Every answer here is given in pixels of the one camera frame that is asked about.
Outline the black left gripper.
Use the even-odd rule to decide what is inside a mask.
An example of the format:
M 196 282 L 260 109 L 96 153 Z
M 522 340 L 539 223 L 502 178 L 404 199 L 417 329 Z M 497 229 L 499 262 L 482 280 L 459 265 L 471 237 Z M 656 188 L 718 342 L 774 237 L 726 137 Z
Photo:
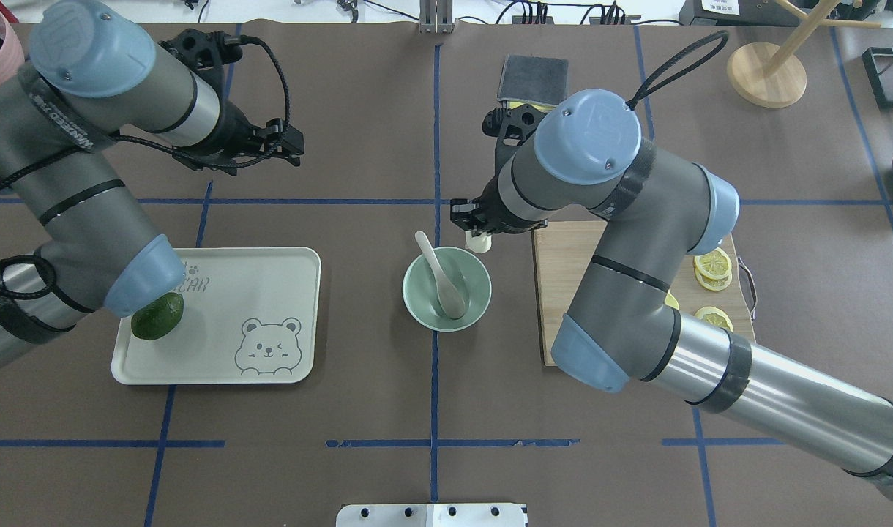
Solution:
M 226 102 L 214 130 L 198 144 L 198 167 L 235 176 L 239 157 L 246 163 L 281 159 L 299 167 L 303 154 L 304 136 L 292 124 L 283 118 L 272 118 L 259 127 L 249 123 L 233 103 Z

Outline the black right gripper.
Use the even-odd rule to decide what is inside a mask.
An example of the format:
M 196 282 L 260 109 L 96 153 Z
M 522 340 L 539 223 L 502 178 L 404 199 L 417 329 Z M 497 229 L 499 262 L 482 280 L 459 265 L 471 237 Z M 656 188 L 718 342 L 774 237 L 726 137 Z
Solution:
M 500 233 L 497 223 L 500 199 L 451 199 L 449 218 L 463 231 L 473 231 L 473 237 Z

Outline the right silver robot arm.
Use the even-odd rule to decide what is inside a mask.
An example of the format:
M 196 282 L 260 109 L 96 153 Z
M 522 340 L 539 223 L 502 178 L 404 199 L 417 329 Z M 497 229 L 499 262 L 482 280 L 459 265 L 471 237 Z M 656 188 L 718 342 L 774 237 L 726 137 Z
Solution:
M 451 220 L 477 236 L 524 233 L 583 206 L 606 221 L 551 356 L 606 392 L 631 379 L 684 398 L 877 487 L 893 501 L 893 403 L 668 306 L 690 255 L 717 249 L 740 199 L 702 165 L 643 137 L 617 94 L 578 92 L 544 113 L 490 111 L 496 175 L 477 199 L 451 201 Z

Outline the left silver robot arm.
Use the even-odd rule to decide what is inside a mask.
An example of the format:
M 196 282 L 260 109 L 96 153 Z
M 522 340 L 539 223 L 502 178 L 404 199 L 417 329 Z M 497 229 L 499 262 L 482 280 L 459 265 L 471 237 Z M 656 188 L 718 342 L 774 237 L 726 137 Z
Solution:
M 154 41 L 98 1 L 52 4 L 29 60 L 0 86 L 0 193 L 14 191 L 49 234 L 0 260 L 0 369 L 102 308 L 125 318 L 184 280 L 168 237 L 104 157 L 119 141 L 189 169 L 235 176 L 276 157 L 300 164 L 288 116 L 256 126 L 223 93 L 249 34 L 188 29 Z

